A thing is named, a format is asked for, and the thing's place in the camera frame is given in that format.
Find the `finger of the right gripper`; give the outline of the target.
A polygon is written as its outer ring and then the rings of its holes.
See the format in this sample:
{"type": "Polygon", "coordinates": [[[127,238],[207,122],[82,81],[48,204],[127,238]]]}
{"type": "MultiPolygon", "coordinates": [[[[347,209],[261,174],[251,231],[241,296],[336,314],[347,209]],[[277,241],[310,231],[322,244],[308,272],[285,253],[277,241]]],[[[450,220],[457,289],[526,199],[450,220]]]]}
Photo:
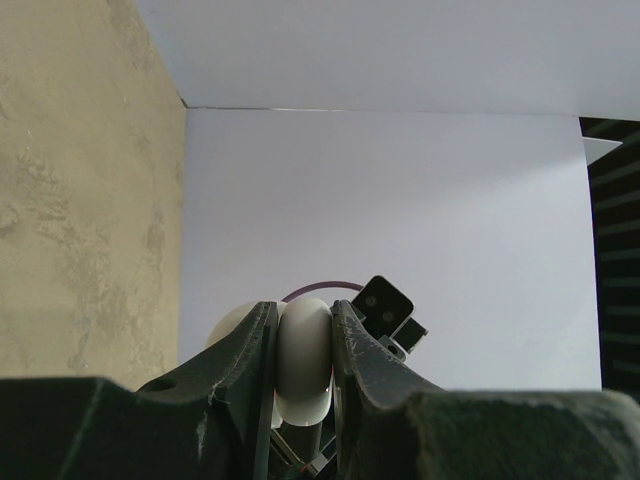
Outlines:
{"type": "Polygon", "coordinates": [[[428,335],[413,302],[385,277],[374,276],[351,301],[365,330],[394,356],[408,356],[428,335]]]}

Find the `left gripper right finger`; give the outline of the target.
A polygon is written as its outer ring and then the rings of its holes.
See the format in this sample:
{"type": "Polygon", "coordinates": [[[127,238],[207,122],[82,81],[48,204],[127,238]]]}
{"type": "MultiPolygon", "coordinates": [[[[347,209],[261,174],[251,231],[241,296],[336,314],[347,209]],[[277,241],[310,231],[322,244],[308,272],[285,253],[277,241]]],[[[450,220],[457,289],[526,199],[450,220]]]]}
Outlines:
{"type": "Polygon", "coordinates": [[[612,391],[446,391],[332,308],[341,479],[635,479],[639,406],[612,391]]]}

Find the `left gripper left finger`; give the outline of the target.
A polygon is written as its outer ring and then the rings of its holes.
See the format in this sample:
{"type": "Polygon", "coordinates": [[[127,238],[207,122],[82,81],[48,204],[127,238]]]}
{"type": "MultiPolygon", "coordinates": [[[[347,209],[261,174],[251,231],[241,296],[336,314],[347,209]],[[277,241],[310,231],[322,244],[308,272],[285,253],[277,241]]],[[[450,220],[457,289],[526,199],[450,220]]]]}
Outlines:
{"type": "Polygon", "coordinates": [[[105,377],[5,379],[5,479],[263,479],[278,308],[136,391],[105,377]]]}

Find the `white earbud charging case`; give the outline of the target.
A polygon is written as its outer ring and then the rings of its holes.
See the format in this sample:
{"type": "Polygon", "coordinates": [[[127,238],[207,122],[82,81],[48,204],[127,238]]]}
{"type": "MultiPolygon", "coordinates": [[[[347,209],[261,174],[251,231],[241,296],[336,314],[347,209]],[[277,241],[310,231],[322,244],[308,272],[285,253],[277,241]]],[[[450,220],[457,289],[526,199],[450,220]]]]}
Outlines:
{"type": "Polygon", "coordinates": [[[314,297],[276,303],[278,314],[271,427],[311,427],[332,401],[332,314],[314,297]]]}

